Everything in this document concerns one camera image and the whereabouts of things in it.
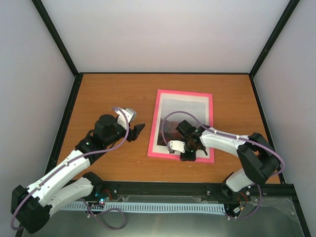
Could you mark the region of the pink picture frame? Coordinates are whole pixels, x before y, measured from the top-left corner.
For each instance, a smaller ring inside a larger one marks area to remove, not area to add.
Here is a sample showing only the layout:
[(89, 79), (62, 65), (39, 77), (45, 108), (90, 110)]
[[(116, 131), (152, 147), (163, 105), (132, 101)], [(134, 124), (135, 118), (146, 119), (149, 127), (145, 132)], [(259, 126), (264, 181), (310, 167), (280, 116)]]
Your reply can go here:
[(148, 156), (155, 158), (180, 159), (180, 152), (170, 153), (166, 142), (184, 139), (177, 125), (186, 120), (192, 126), (213, 125), (213, 95), (199, 92), (175, 90), (157, 91)]

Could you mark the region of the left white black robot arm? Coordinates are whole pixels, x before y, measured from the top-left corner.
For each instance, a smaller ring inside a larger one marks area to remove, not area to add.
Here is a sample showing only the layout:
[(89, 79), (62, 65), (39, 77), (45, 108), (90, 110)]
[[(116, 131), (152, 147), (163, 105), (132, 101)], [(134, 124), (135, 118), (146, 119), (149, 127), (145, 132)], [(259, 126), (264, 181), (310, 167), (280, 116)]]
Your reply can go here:
[(117, 117), (101, 115), (94, 128), (46, 175), (27, 187), (18, 185), (13, 189), (10, 208), (13, 230), (25, 229), (33, 234), (67, 204), (86, 196), (96, 199), (102, 195), (103, 181), (93, 172), (84, 174), (72, 184), (68, 182), (105, 153), (138, 138), (145, 124), (130, 127), (136, 113), (132, 109), (117, 109), (116, 113)]

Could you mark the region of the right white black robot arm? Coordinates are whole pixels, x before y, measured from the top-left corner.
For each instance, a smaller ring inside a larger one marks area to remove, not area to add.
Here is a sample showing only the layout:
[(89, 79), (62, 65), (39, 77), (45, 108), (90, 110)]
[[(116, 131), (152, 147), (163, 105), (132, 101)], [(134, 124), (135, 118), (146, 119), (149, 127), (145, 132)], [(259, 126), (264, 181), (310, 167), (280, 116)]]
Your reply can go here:
[(263, 185), (276, 173), (281, 159), (260, 133), (250, 136), (218, 131), (201, 125), (194, 127), (186, 120), (176, 127), (183, 141), (168, 142), (171, 152), (179, 152), (181, 161), (195, 161), (199, 150), (214, 148), (236, 156), (241, 169), (231, 173), (221, 184), (218, 194), (232, 199), (243, 188), (253, 184)]

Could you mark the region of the small green lit circuit board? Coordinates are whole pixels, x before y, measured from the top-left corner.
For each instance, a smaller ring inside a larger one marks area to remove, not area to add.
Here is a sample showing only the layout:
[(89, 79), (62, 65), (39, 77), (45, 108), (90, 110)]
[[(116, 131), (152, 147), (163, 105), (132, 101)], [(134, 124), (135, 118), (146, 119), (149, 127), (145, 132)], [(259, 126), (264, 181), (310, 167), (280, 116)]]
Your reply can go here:
[(109, 195), (99, 196), (98, 197), (98, 204), (105, 204), (111, 200), (112, 200), (112, 197)]

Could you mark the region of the steel front plate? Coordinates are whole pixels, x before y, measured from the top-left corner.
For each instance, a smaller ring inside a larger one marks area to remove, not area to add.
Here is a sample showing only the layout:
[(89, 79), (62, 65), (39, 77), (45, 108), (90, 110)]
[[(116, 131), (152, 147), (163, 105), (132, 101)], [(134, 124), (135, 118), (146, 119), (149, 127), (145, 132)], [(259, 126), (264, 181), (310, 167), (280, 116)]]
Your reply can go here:
[(245, 219), (202, 213), (126, 213), (111, 231), (83, 211), (59, 211), (35, 237), (308, 237), (290, 198), (263, 198)]

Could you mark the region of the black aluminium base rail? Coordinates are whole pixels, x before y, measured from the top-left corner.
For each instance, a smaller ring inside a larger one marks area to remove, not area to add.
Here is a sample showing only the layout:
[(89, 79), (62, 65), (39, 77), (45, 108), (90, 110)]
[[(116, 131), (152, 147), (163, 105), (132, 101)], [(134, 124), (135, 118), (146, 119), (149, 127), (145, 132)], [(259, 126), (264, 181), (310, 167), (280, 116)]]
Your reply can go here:
[(291, 198), (297, 200), (297, 194), (290, 184), (265, 184), (242, 188), (236, 193), (225, 188), (221, 183), (160, 183), (160, 182), (103, 182), (97, 188), (94, 198), (110, 198), (116, 200), (120, 196), (173, 196), (197, 197), (207, 201), (220, 203), (237, 202), (237, 196), (245, 196), (247, 200), (261, 195), (264, 198)]

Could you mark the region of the left black corner post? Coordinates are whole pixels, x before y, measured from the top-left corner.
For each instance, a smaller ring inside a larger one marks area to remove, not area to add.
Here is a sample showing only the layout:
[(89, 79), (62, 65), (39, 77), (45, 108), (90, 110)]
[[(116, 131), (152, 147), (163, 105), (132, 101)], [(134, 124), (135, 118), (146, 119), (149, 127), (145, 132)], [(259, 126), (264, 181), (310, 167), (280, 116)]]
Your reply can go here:
[(50, 33), (53, 41), (55, 42), (57, 48), (59, 49), (64, 61), (66, 62), (69, 70), (71, 71), (72, 75), (76, 78), (79, 75), (79, 72), (68, 52), (66, 49), (51, 17), (49, 16), (43, 2), (41, 0), (31, 0), (35, 9), (37, 10), (40, 18), (42, 19), (43, 23), (45, 24), (48, 32)]

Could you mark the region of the black corner post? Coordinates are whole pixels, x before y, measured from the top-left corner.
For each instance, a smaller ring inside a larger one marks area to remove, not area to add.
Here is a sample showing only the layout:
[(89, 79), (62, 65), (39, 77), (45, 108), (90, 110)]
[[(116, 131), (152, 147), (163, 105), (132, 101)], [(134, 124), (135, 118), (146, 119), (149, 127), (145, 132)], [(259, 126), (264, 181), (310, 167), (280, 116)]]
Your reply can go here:
[(298, 6), (299, 2), (300, 2), (300, 0), (290, 0), (288, 2), (288, 4), (286, 5), (284, 11), (282, 12), (279, 20), (276, 23), (274, 29), (272, 30), (268, 40), (266, 41), (263, 49), (261, 50), (258, 58), (256, 59), (252, 69), (249, 72), (250, 79), (254, 79), (254, 77), (258, 73), (260, 67), (262, 66), (263, 62), (267, 58), (269, 52), (271, 51), (273, 45), (275, 44), (276, 40), (280, 36), (282, 30), (286, 26), (288, 20), (290, 19), (294, 10)]
[(45, 24), (48, 32), (50, 33), (53, 41), (55, 42), (57, 48), (59, 49), (64, 61), (66, 62), (69, 70), (71, 71), (72, 75), (76, 78), (79, 75), (79, 72), (68, 52), (66, 49), (51, 17), (49, 16), (43, 2), (41, 0), (31, 0), (35, 9), (37, 10), (40, 18), (42, 19), (43, 23)]

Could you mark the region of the right black corner post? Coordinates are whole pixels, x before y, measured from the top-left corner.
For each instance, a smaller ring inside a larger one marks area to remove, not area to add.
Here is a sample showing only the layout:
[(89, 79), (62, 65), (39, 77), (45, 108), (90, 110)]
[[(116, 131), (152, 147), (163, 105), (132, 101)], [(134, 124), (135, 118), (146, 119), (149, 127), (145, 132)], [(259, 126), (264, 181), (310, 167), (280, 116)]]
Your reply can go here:
[(282, 30), (286, 26), (288, 20), (290, 19), (294, 10), (298, 6), (299, 2), (300, 2), (300, 0), (290, 0), (288, 2), (288, 4), (286, 5), (284, 11), (282, 12), (279, 20), (276, 23), (274, 29), (272, 30), (268, 40), (266, 41), (263, 49), (261, 50), (258, 58), (256, 59), (252, 69), (249, 72), (250, 79), (254, 79), (254, 77), (258, 73), (260, 67), (262, 66), (263, 62), (267, 58), (269, 52), (271, 51), (273, 45), (275, 44), (276, 40), (280, 36)]

